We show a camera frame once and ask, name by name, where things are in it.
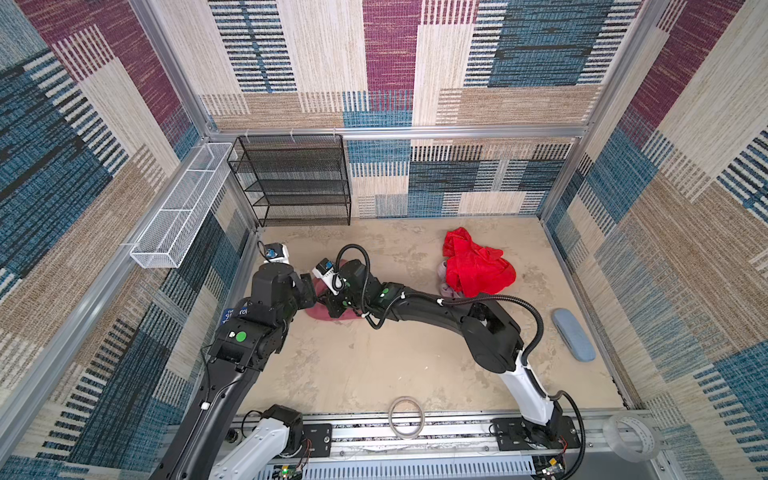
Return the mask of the maroon pink cloth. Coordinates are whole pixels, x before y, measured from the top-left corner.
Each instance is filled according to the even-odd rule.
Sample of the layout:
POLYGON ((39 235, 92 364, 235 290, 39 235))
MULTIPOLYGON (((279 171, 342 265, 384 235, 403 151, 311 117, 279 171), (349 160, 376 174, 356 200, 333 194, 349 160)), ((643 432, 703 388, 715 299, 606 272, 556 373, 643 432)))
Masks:
MULTIPOLYGON (((313 286, 315 288, 315 293, 317 297, 320 297, 322 294, 328 291, 327 286, 322 280, 313 279, 312 282, 313 282, 313 286)), ((357 315, 353 310, 349 310, 349 309, 345 310, 344 313, 338 318, 332 317, 329 313, 327 306, 320 302, 317 302, 314 306, 308 309, 305 309, 304 313, 306 313, 310 318, 313 318, 319 321, 347 321, 347 320, 355 320, 360 318, 360 316, 357 315)))

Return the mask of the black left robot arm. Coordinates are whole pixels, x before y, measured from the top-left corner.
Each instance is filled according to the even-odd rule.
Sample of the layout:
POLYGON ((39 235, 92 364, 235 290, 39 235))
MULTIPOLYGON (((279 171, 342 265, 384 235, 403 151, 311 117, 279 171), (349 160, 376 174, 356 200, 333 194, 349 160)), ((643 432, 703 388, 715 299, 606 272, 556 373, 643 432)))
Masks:
POLYGON ((206 479, 232 420, 270 356, 281 351, 296 313, 313 306, 309 275, 266 263, 252 278, 251 296, 220 325, 204 361, 204 379, 153 479, 206 479))

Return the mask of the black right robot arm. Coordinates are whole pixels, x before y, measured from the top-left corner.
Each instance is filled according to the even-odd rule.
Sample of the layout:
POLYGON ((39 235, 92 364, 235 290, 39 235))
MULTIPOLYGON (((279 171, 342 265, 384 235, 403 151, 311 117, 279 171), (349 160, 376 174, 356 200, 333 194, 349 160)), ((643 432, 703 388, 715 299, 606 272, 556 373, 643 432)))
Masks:
POLYGON ((413 321, 461 336, 474 361, 501 377, 519 407, 528 438, 546 443, 561 437, 562 408, 546 392, 529 363, 544 328, 541 314, 530 303, 505 295, 443 298, 400 283, 382 283, 359 260, 336 266, 324 259, 312 274, 327 287, 319 302, 332 318, 355 311, 376 330, 386 321, 413 321), (500 304, 502 301, 532 315, 536 333, 530 343, 523 341, 520 326, 500 304))

